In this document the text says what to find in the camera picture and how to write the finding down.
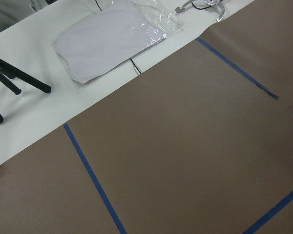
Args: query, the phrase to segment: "blue painter's tape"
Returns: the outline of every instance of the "blue painter's tape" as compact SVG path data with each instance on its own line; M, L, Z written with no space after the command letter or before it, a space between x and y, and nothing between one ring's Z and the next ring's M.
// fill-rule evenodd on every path
M101 196L101 199L102 199L103 203L105 204L108 212L112 216L112 219L113 219L114 223L116 224L119 232L121 234L127 234L127 232L126 232L123 224L121 223L120 219L118 218L118 216L117 216L114 208L112 207L112 204L108 200L107 195L105 194L105 192L104 192L104 190L103 190L103 188L102 188L99 180L97 179L96 175L94 174L94 172L93 172L93 170L92 170L92 168L91 168L91 166L90 166L87 158L85 157L85 155L84 155L81 147L79 146L77 140L75 139L75 137L74 137L71 129L69 128L69 126L68 126L67 123L64 124L63 126L64 126L64 128L65 128L65 130L66 130L66 132L67 132L67 134L68 134L68 136L70 138L70 140L72 141L72 143L73 143L73 145L74 145L74 147L75 147L75 149L76 149L76 151L77 151L80 159L82 160L82 162L84 164L84 167L86 168L86 170L87 170L90 178L92 179L92 182L93 182L94 186L98 190L98 192L99 192L99 194Z
M264 226L270 219L272 219L280 210L286 207L291 201L293 201L293 191L281 200L275 207L268 211L263 217L255 222L250 228L248 228L243 234L253 234L262 226Z
M243 75L246 79L248 79L253 84L257 85L259 88L264 90L267 94L272 96L275 99L278 99L278 95L271 92L269 89L267 89L264 85L259 83L257 80L255 80L253 77L251 77L248 73L243 71L241 68L239 68L237 65L235 65L233 62L231 62L229 59L227 59L225 56L223 56L221 53L219 53L216 49L214 49L212 46L210 46L207 42L202 40L201 38L196 39L198 42L200 42L202 45L204 45L207 49L209 49L213 54L215 54L217 57L219 57L222 61L224 61L226 64L228 64L230 67L232 67L234 70L236 70L238 73Z

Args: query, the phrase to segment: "black wire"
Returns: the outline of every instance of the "black wire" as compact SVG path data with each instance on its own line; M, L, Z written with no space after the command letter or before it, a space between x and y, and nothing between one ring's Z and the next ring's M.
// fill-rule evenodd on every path
M141 74L142 72L139 70L139 68L137 67L137 65L134 63L134 61L130 58L130 61L132 62L132 64L134 65L134 67L137 69L137 71L139 72L139 74Z
M191 4L192 4L192 6L195 8L195 9L197 9L197 10L205 10L205 9L207 9L207 8L210 8L211 6L207 6L207 7L204 7L204 8L198 8L196 5L194 5L194 3L193 2L191 2Z
M97 4L98 8L100 9L100 11L102 11L102 9L101 9L101 7L99 6L97 0L95 0L95 1L96 1L96 4Z

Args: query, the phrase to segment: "plastic bag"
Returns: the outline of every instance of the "plastic bag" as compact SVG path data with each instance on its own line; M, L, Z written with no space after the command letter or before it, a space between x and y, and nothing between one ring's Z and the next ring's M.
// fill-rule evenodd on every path
M61 32L54 49L80 83L101 76L180 26L154 0L114 0Z

